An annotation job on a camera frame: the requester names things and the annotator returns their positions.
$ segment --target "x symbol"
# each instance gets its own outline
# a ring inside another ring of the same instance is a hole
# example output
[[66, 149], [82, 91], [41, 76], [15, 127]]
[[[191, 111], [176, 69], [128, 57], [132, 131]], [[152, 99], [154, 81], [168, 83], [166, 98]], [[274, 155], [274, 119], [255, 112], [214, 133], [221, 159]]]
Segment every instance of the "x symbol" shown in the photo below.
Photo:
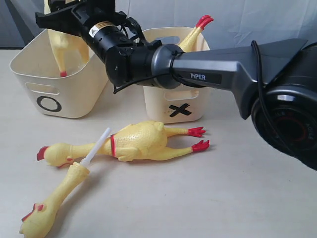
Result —
[[187, 107], [189, 107], [190, 105], [185, 103], [183, 104], [181, 107], [177, 107], [174, 105], [170, 105], [169, 108], [175, 110], [171, 115], [169, 115], [171, 118], [173, 118], [174, 116], [176, 116], [177, 114], [181, 113], [184, 114], [186, 116], [189, 116], [191, 114], [190, 111], [186, 110]]

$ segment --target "white plastic rod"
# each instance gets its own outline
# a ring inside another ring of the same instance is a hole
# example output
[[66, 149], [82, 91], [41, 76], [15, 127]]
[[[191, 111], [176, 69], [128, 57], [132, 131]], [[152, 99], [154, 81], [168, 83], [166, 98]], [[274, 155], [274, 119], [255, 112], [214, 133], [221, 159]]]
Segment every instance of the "white plastic rod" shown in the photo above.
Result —
[[88, 153], [88, 155], [81, 161], [81, 165], [87, 166], [89, 165], [90, 161], [93, 159], [95, 154], [98, 152], [100, 147], [104, 144], [105, 140], [110, 135], [111, 129], [107, 128], [104, 133], [101, 135], [99, 140], [96, 142], [95, 146], [92, 148], [92, 150]]

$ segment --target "warning label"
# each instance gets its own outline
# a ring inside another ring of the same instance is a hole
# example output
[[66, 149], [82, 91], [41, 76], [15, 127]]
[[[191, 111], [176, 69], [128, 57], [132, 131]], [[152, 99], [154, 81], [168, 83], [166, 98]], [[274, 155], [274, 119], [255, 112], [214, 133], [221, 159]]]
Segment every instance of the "warning label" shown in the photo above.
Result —
[[102, 22], [99, 22], [97, 23], [96, 25], [94, 25], [90, 31], [89, 31], [89, 35], [91, 37], [94, 37], [98, 31], [100, 31], [101, 29], [107, 27], [107, 26], [114, 26], [111, 22], [109, 21], [102, 21]]

